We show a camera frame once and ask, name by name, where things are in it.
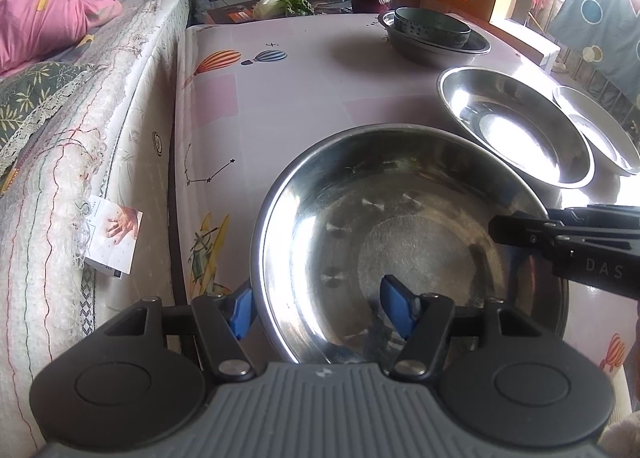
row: pink tablecloth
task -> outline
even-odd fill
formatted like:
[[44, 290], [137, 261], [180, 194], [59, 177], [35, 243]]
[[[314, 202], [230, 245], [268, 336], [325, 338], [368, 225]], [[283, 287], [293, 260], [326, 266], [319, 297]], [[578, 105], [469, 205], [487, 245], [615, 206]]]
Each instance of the pink tablecloth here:
[[[492, 51], [475, 65], [511, 74], [551, 98], [555, 83], [546, 74], [481, 33]], [[194, 288], [194, 276], [214, 270], [216, 282], [230, 288], [248, 278], [254, 221], [265, 194], [287, 164], [319, 140], [377, 122], [456, 131], [437, 95], [438, 75], [397, 54], [371, 15], [189, 28], [180, 44], [175, 119], [187, 288]], [[597, 167], [587, 187], [552, 201], [541, 198], [547, 206], [569, 207], [639, 204], [639, 196], [640, 177], [620, 178]], [[570, 297], [569, 343], [598, 364], [619, 344], [616, 334], [628, 351], [635, 302], [573, 283]], [[605, 369], [614, 373], [617, 366]]]

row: silver plate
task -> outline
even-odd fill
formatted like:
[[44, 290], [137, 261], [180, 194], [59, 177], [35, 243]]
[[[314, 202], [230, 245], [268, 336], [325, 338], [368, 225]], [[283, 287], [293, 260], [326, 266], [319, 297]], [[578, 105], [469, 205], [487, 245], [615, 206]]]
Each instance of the silver plate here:
[[278, 177], [255, 226], [251, 282], [270, 340], [289, 361], [388, 365], [403, 340], [380, 308], [385, 274], [459, 305], [508, 298], [561, 333], [564, 283], [487, 233], [516, 210], [546, 217], [504, 162], [451, 133], [379, 124], [319, 142]]
[[446, 70], [454, 66], [466, 66], [476, 56], [484, 55], [491, 51], [489, 42], [473, 29], [464, 48], [450, 48], [420, 41], [396, 30], [392, 11], [380, 14], [378, 21], [385, 27], [389, 42], [400, 55], [415, 63], [435, 67], [439, 70]]
[[554, 100], [591, 144], [600, 162], [621, 175], [640, 172], [638, 150], [615, 118], [582, 92], [558, 86]]
[[586, 139], [558, 106], [525, 83], [466, 66], [444, 72], [438, 92], [465, 133], [527, 183], [580, 188], [591, 181], [593, 154]]

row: green bowl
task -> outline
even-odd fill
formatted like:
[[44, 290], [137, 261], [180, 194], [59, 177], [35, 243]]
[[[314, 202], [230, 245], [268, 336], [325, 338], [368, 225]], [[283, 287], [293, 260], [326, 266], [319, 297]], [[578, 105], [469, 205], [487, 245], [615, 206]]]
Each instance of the green bowl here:
[[462, 48], [471, 34], [462, 21], [427, 8], [398, 8], [394, 17], [399, 32], [441, 46]]

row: pink clothing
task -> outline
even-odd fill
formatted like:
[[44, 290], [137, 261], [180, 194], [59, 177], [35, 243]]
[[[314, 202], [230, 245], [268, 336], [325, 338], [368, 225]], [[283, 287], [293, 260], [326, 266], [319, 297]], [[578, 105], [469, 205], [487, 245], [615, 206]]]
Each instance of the pink clothing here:
[[0, 76], [79, 41], [121, 11], [118, 0], [0, 0]]

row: orange striped hot air balloon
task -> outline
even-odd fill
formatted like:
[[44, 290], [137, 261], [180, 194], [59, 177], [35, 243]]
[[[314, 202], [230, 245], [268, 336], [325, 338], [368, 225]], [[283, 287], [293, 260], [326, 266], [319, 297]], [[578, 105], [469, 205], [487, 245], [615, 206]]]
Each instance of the orange striped hot air balloon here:
[[187, 77], [183, 87], [186, 88], [196, 75], [231, 66], [233, 63], [238, 62], [240, 57], [240, 52], [237, 52], [236, 50], [218, 50], [217, 52], [208, 55], [198, 65], [193, 75]]
[[620, 334], [614, 334], [609, 342], [607, 356], [604, 357], [604, 360], [600, 363], [600, 369], [604, 370], [605, 366], [608, 366], [609, 373], [611, 373], [614, 368], [622, 366], [622, 362], [625, 358], [625, 349], [626, 346], [625, 343], [622, 342]]

